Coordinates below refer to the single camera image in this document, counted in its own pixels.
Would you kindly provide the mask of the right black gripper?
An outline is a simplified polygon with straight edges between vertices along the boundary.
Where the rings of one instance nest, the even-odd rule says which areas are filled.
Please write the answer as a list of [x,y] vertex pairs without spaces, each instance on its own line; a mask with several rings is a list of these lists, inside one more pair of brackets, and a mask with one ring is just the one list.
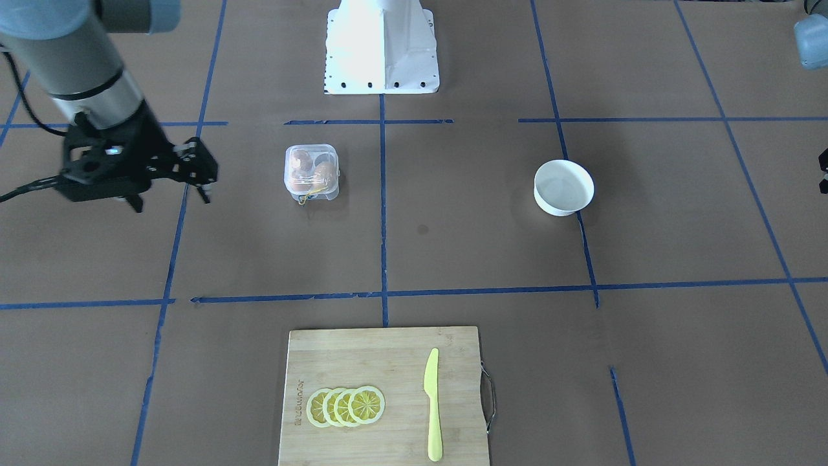
[[140,104],[136,113],[120,126],[120,131],[126,142],[127,194],[142,194],[151,188],[154,180],[171,178],[196,183],[189,184],[189,188],[195,189],[202,203],[211,203],[212,183],[218,180],[219,165],[200,138],[191,138],[173,147],[148,104]]

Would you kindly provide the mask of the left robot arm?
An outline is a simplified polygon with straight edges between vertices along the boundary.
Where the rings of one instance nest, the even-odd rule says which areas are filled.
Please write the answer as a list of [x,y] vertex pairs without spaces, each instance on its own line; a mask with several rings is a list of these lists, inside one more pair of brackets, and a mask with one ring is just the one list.
[[796,50],[808,71],[827,65],[827,1],[804,1],[805,17],[794,25]]

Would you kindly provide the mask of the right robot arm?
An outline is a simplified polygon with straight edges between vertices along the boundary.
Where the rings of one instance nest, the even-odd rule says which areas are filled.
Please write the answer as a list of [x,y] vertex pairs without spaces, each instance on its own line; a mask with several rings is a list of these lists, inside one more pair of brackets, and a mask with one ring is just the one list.
[[210,203],[219,166],[204,142],[172,144],[110,39],[179,24],[178,1],[3,1],[2,54],[21,87],[17,59],[65,115],[59,174],[2,195],[53,189],[73,203],[122,199],[134,212],[156,179],[194,186]]

